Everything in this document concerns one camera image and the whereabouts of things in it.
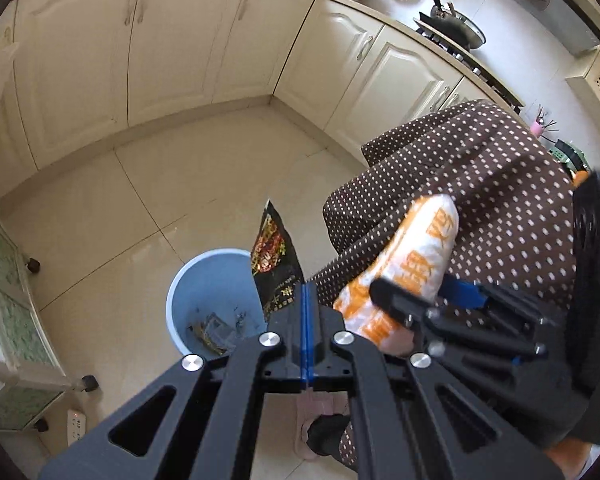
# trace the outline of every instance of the trash bin rim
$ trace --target trash bin rim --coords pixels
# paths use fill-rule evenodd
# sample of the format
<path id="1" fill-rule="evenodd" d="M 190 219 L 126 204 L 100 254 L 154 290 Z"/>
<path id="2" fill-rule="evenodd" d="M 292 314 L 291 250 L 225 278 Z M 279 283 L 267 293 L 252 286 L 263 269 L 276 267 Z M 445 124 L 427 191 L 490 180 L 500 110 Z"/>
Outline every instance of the trash bin rim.
<path id="1" fill-rule="evenodd" d="M 239 254 L 240 256 L 246 256 L 248 258 L 251 258 L 251 253 L 249 251 L 245 251 L 244 249 L 211 249 L 210 251 L 206 251 L 202 254 L 199 254 L 198 256 L 184 264 L 184 266 L 182 266 L 182 268 L 176 274 L 176 277 L 173 279 L 169 287 L 169 292 L 167 293 L 166 306 L 167 330 L 169 331 L 169 336 L 171 336 L 171 341 L 173 341 L 174 345 L 176 345 L 176 348 L 180 351 L 182 355 L 189 355 L 191 352 L 183 343 L 182 339 L 178 335 L 178 331 L 176 330 L 175 325 L 173 324 L 173 295 L 176 291 L 176 287 L 180 283 L 181 278 L 191 267 L 201 262 L 202 260 L 206 260 L 207 258 L 211 258 L 212 256 L 218 256 L 219 254 Z"/>

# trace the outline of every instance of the trash can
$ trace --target trash can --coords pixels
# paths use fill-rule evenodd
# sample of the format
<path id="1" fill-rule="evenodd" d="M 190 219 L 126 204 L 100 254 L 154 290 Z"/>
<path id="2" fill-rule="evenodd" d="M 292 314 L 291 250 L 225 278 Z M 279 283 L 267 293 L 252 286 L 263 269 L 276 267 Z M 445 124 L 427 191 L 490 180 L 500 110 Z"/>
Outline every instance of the trash can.
<path id="1" fill-rule="evenodd" d="M 239 325 L 239 335 L 243 338 L 266 330 L 248 251 L 207 251 L 187 262 L 171 282 L 167 295 L 167 329 L 182 355 L 218 357 L 191 329 L 204 323 L 211 314 L 231 327 Z"/>

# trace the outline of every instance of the white power socket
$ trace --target white power socket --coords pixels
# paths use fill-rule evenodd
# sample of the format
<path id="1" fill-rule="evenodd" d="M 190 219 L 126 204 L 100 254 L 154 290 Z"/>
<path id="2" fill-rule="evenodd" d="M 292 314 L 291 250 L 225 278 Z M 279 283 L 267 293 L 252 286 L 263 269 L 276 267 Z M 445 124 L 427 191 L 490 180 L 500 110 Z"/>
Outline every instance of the white power socket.
<path id="1" fill-rule="evenodd" d="M 80 440 L 87 432 L 87 418 L 84 413 L 68 410 L 66 412 L 66 439 L 69 446 Z"/>

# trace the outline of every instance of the person's hand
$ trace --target person's hand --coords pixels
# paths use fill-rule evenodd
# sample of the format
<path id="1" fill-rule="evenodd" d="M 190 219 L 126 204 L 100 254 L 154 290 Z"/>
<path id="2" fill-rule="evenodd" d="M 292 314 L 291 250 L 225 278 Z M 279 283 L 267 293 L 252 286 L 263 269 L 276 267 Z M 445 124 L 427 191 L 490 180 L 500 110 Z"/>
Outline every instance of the person's hand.
<path id="1" fill-rule="evenodd" d="M 568 436 L 545 450 L 545 453 L 562 470 L 566 480 L 575 480 L 587 463 L 591 446 L 588 442 Z"/>

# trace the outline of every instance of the caster wheel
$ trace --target caster wheel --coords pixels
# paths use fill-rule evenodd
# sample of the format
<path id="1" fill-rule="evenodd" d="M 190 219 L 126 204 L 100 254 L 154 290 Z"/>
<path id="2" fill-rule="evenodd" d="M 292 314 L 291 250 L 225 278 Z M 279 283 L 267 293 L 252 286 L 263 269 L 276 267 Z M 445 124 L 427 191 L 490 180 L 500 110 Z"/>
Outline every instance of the caster wheel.
<path id="1" fill-rule="evenodd" d="M 98 381 L 92 375 L 85 375 L 82 378 L 82 384 L 84 384 L 84 391 L 87 393 L 97 390 L 100 387 Z"/>
<path id="2" fill-rule="evenodd" d="M 34 428 L 36 428 L 36 430 L 38 430 L 38 433 L 46 433 L 47 431 L 49 431 L 49 424 L 46 421 L 46 418 L 39 418 L 36 423 L 33 425 Z"/>
<path id="3" fill-rule="evenodd" d="M 27 262 L 27 269 L 29 269 L 29 272 L 31 274 L 39 273 L 40 272 L 40 262 L 33 258 L 29 258 L 29 261 Z"/>

